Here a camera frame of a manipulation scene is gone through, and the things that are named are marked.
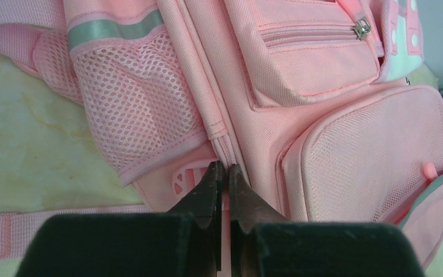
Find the pink student backpack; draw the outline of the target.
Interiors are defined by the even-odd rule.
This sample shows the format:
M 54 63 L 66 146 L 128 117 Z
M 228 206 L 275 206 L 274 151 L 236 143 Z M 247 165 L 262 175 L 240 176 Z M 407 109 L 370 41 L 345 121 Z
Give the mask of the pink student backpack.
M 162 212 L 211 162 L 295 222 L 443 239 L 443 100 L 415 1 L 0 1 L 0 53 L 84 106 L 100 152 Z

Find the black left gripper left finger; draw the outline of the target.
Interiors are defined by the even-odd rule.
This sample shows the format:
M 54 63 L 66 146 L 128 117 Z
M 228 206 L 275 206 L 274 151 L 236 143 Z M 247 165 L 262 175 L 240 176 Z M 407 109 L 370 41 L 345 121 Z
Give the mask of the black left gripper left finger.
M 37 231 L 17 276 L 216 276 L 224 167 L 165 213 L 62 214 Z

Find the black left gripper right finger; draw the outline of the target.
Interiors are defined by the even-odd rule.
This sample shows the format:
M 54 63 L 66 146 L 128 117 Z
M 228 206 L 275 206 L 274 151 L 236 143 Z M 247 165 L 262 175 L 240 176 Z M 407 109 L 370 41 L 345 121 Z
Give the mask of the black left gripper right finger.
M 293 222 L 228 170 L 232 276 L 423 276 L 411 244 L 381 223 Z

